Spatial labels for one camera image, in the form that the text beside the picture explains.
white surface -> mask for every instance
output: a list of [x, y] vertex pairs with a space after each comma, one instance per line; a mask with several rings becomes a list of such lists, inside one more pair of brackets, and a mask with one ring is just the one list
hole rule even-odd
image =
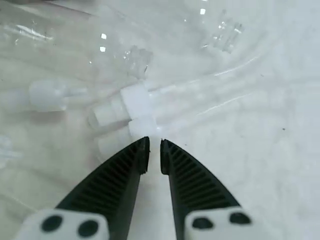
[[[273, 7], [275, 29], [287, 27], [266, 58], [232, 80], [213, 78], [215, 87], [206, 88], [207, 95], [199, 86], [189, 90], [199, 94], [186, 94], [183, 101], [168, 95], [163, 111], [191, 105], [209, 93], [217, 96], [201, 122], [168, 138], [212, 171], [279, 239], [316, 240], [320, 236], [320, 7], [314, 0], [276, 1]], [[0, 62], [1, 90], [25, 86], [48, 74], [7, 57]], [[27, 213], [54, 207], [99, 164], [90, 148], [96, 135], [87, 113], [83, 108], [0, 114], [1, 134], [11, 137], [25, 154], [0, 174], [1, 239], [11, 239]], [[175, 239], [169, 181], [160, 172], [159, 147], [152, 149], [148, 172], [141, 178], [128, 239]]]

transparent plastic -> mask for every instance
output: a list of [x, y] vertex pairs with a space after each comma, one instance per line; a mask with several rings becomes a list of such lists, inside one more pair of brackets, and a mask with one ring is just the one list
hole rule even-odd
[[[116, 15], [100, 19], [78, 13], [72, 15], [73, 21], [65, 21], [69, 18], [50, 18], [40, 10], [4, 1], [0, 7], [2, 57], [31, 62], [86, 81], [145, 78], [152, 53], [120, 39], [115, 27], [122, 20]], [[59, 11], [57, 6], [50, 7], [55, 8], [52, 12]]]
[[[167, 77], [164, 82], [232, 71], [267, 52], [279, 37], [271, 29], [274, 4], [268, 0], [98, 0], [99, 9], [72, 5], [99, 16], [110, 7], [157, 36], [162, 47], [154, 51], [154, 65], [161, 71], [149, 76]], [[168, 51], [175, 53], [170, 60]]]

white plastic cap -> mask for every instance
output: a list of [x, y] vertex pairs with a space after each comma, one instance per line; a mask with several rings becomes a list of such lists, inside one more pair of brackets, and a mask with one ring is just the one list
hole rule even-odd
[[110, 101], [96, 106], [89, 113], [89, 124], [92, 128], [98, 129], [107, 127], [114, 123], [130, 121], [126, 105], [120, 94], [109, 98]]
[[159, 128], [153, 117], [137, 118], [118, 131], [95, 139], [100, 161], [108, 160], [114, 154], [143, 137], [158, 135]]
[[150, 95], [144, 85], [135, 84], [123, 88], [120, 94], [93, 108], [88, 119], [90, 125], [98, 129], [150, 114], [152, 114]]
[[33, 82], [29, 88], [18, 88], [0, 94], [0, 103], [8, 112], [54, 112], [67, 109], [68, 98], [86, 93], [86, 88], [71, 89], [57, 80]]
[[143, 84], [125, 87], [120, 94], [131, 119], [152, 114], [150, 95]]
[[67, 109], [67, 91], [67, 86], [61, 81], [33, 82], [29, 87], [30, 104], [37, 112], [64, 111]]

